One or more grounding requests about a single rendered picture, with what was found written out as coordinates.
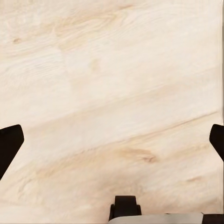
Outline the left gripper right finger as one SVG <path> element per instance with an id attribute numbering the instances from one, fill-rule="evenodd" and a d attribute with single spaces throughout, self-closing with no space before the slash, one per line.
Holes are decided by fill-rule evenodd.
<path id="1" fill-rule="evenodd" d="M 209 141 L 224 162 L 224 126 L 214 124 L 210 132 Z"/>

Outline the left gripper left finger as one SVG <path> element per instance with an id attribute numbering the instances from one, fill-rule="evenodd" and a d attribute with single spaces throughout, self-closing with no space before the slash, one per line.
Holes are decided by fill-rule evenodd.
<path id="1" fill-rule="evenodd" d="M 20 124 L 0 129 L 0 180 L 24 142 Z"/>

